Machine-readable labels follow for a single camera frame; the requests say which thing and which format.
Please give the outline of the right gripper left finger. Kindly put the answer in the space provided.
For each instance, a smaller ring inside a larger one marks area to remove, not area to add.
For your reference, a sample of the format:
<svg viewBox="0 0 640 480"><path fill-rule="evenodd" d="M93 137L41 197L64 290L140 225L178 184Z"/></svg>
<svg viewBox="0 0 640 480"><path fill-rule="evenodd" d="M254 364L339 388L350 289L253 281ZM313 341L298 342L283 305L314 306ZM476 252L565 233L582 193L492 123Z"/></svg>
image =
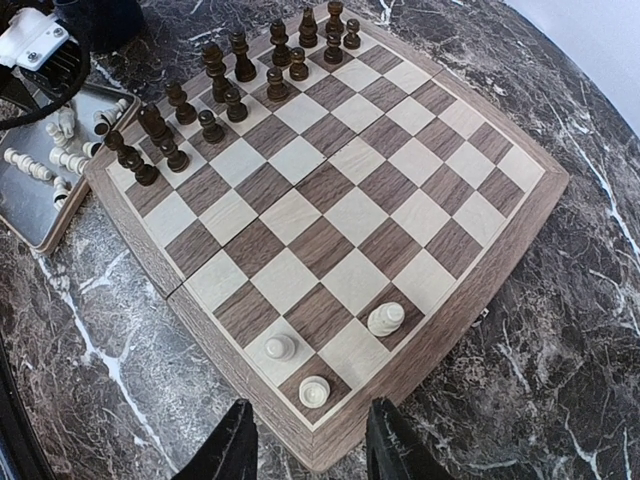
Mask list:
<svg viewBox="0 0 640 480"><path fill-rule="evenodd" d="M173 476L189 479L257 479L258 432L253 407L237 399L188 464Z"/></svg>

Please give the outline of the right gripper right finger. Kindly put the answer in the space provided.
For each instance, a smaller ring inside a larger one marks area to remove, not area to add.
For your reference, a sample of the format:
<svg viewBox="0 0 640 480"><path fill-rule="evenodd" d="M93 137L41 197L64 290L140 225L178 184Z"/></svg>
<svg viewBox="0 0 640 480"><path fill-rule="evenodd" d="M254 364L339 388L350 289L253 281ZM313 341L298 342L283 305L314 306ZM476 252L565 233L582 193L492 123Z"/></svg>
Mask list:
<svg viewBox="0 0 640 480"><path fill-rule="evenodd" d="M387 398L376 398L366 424L369 479L449 479L417 433Z"/></svg>

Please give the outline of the white chess rook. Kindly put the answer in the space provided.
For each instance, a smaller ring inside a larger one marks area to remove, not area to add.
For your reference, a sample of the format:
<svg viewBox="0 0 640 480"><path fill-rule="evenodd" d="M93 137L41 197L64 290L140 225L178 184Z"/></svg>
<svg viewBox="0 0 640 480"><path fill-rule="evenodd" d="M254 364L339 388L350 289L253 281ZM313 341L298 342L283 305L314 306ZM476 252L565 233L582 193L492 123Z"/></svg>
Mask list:
<svg viewBox="0 0 640 480"><path fill-rule="evenodd" d="M299 385L300 402L309 409L317 409L326 404L331 394L328 381L318 375L303 379Z"/></svg>

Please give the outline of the white chess pawn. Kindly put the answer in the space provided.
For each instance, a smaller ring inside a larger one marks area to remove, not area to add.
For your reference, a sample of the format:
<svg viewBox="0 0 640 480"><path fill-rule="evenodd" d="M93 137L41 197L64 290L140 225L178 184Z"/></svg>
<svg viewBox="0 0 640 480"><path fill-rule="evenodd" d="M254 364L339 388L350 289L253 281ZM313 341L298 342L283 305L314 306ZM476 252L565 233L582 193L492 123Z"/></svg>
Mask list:
<svg viewBox="0 0 640 480"><path fill-rule="evenodd" d="M295 356L296 350L295 340L285 334L270 336L264 343L266 356L274 361L287 362Z"/></svg>

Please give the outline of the wooden chess board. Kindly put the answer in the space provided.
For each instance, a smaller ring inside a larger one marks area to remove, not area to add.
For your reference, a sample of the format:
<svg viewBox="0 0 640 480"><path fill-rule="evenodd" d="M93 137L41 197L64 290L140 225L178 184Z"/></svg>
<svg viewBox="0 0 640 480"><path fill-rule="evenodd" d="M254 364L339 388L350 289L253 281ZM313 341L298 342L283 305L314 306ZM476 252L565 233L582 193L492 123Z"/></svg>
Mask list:
<svg viewBox="0 0 640 480"><path fill-rule="evenodd" d="M509 276L568 183L565 169L424 53L368 21L338 71L354 96L271 156L248 134L218 154L199 141L139 184L102 148L86 177L171 309L233 388L308 469L363 438L371 401L403 401ZM387 337L367 328L387 302ZM296 342L287 362L265 341ZM301 381L324 377L320 408Z"/></svg>

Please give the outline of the metal tray wooden rim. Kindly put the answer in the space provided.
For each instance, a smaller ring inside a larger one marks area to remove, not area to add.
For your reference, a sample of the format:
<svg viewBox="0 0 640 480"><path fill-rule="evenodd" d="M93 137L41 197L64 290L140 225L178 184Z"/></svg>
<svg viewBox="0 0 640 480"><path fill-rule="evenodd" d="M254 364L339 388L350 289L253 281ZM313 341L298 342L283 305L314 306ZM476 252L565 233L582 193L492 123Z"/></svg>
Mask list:
<svg viewBox="0 0 640 480"><path fill-rule="evenodd" d="M87 84L64 107L1 139L1 222L30 248L53 252L89 192L83 176L102 145L141 104L130 93Z"/></svg>

